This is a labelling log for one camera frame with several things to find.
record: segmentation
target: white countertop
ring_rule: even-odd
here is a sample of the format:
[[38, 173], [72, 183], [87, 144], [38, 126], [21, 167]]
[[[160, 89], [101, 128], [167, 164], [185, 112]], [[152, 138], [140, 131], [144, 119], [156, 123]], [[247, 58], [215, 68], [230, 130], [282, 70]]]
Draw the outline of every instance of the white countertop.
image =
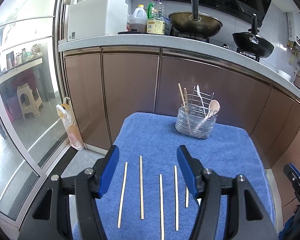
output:
[[59, 44], [59, 51], [102, 46], [153, 46], [201, 53], [241, 65], [273, 80], [300, 98], [300, 90], [272, 69], [229, 49], [191, 39], [151, 34], [119, 34], [99, 36]]

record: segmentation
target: frying pan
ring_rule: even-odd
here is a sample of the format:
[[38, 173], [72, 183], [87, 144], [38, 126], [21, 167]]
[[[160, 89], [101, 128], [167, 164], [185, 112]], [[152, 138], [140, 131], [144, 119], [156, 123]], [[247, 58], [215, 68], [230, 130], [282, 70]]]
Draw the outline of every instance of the frying pan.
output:
[[216, 35], [222, 22], [198, 11], [199, 0], [191, 0], [192, 12], [174, 12], [169, 14], [172, 26], [179, 32], [188, 35], [196, 34], [204, 38]]
[[265, 38], [258, 35], [258, 32], [257, 16], [252, 14], [251, 32], [248, 30], [248, 32], [233, 33], [232, 37], [239, 49], [261, 58], [269, 57], [274, 50], [274, 46]]

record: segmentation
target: plastic bag handle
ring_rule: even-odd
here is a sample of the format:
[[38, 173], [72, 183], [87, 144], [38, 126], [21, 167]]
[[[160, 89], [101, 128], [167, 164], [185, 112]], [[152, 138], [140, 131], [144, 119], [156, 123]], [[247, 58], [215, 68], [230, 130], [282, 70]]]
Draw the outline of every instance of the plastic bag handle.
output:
[[69, 106], [71, 107], [71, 109], [73, 110], [73, 107], [72, 107], [72, 103], [71, 103], [71, 99], [69, 97], [65, 97], [63, 99], [63, 104], [64, 105], [67, 105], [67, 99], [69, 100]]

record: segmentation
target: red cloth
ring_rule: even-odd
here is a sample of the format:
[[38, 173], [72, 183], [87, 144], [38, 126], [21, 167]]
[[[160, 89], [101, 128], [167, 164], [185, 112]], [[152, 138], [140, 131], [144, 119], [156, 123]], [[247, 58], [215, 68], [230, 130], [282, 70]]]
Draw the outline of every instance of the red cloth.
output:
[[35, 79], [32, 69], [27, 69], [16, 75], [14, 80], [10, 84], [16, 90], [17, 87], [20, 87], [26, 83], [28, 83], [29, 87], [33, 91], [37, 90], [37, 81]]

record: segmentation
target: blue cloth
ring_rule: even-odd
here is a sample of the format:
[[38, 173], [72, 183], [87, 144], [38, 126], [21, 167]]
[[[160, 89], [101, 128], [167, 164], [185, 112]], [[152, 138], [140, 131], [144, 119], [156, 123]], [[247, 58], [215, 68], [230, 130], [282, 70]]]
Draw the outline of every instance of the blue cloth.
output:
[[[217, 174], [235, 177], [244, 174], [257, 192], [273, 221], [273, 204], [259, 155], [241, 128], [215, 124], [209, 138], [202, 140], [179, 133], [176, 118], [156, 114], [134, 113], [124, 120], [114, 142], [120, 158], [108, 192], [96, 200], [109, 240], [160, 239], [159, 175], [162, 174], [165, 239], [188, 239], [198, 212], [197, 202], [189, 195], [185, 208], [186, 185], [176, 152], [184, 144], [192, 157]], [[144, 220], [140, 219], [139, 156], [143, 160]], [[117, 228], [124, 165], [128, 162], [121, 228]], [[175, 231], [174, 165], [178, 168], [179, 231]], [[216, 239], [222, 239], [226, 219], [226, 197], [221, 199]], [[79, 240], [78, 226], [73, 230]]]

